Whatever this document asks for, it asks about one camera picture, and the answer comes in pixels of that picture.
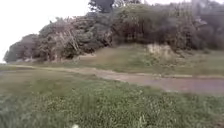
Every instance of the sky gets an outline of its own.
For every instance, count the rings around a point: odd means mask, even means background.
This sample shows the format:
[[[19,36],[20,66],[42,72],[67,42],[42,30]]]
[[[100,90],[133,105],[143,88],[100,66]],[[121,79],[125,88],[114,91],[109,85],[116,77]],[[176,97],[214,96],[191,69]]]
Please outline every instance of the sky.
[[[0,63],[13,43],[38,33],[55,17],[85,15],[89,0],[0,0]],[[183,0],[148,0],[149,4]]]

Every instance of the grassy hill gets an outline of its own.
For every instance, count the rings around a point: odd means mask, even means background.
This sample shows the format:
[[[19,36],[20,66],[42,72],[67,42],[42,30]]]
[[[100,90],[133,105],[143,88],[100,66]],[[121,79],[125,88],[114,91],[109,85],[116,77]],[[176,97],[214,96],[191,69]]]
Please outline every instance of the grassy hill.
[[[185,51],[182,57],[172,56],[167,59],[151,55],[144,45],[126,45],[104,48],[89,57],[57,63],[45,62],[36,66],[93,67],[129,73],[224,75],[223,55],[223,51]]]
[[[222,128],[224,97],[0,66],[1,128]]]

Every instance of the grass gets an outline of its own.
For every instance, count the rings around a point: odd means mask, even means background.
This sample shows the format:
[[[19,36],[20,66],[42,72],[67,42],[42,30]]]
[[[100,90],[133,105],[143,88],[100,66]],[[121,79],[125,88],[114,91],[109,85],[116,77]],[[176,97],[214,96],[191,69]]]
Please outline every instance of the grass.
[[[0,128],[224,127],[224,97],[166,93],[66,72],[9,70],[0,73]]]
[[[96,57],[73,62],[45,63],[41,66],[53,67],[95,67],[130,73],[224,75],[224,52],[211,51],[209,54],[192,51],[184,58],[155,58],[140,45],[105,48]]]

